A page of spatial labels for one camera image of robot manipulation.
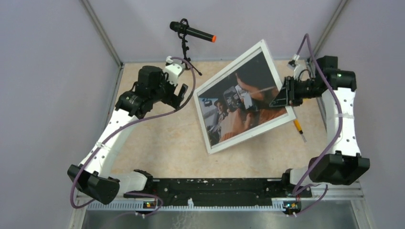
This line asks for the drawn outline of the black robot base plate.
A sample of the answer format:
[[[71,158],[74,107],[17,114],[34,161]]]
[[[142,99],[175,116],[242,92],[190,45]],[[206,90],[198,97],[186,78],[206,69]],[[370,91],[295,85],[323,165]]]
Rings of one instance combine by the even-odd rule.
[[[274,198],[292,198],[293,186],[280,178],[154,178],[142,190],[163,200],[165,207],[271,206]]]

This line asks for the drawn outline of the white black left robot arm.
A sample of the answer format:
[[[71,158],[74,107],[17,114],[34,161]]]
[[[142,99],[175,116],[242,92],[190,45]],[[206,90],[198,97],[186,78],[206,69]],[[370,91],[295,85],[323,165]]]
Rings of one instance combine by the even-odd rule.
[[[141,197],[151,195],[153,184],[147,181],[149,176],[145,172],[133,171],[114,177],[112,166],[136,124],[148,120],[145,116],[155,103],[167,104],[174,111],[184,106],[182,101],[188,86],[183,84],[175,94],[184,70],[178,63],[167,64],[163,69],[146,65],[139,70],[132,88],[119,96],[110,121],[92,150],[78,165],[69,166],[71,194],[78,190],[105,205],[129,191],[136,191]]]

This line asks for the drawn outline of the white wooden photo frame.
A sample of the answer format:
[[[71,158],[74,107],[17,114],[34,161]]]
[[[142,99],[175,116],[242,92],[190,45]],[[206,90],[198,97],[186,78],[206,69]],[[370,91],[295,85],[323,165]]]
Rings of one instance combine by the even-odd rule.
[[[265,40],[194,92],[207,153],[212,155],[296,119],[291,107],[273,108],[282,81]]]

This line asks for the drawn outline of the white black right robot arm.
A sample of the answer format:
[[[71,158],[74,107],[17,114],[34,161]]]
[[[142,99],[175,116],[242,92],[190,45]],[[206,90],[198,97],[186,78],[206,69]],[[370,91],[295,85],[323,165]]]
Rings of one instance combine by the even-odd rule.
[[[370,168],[370,160],[361,155],[355,133],[354,99],[357,81],[353,71],[341,70],[336,56],[318,58],[315,72],[303,80],[307,68],[298,64],[298,55],[288,62],[294,71],[270,103],[271,108],[292,108],[305,99],[320,98],[325,112],[328,144],[319,156],[300,169],[288,169],[280,183],[280,191],[287,197],[297,196],[316,185],[349,186]]]

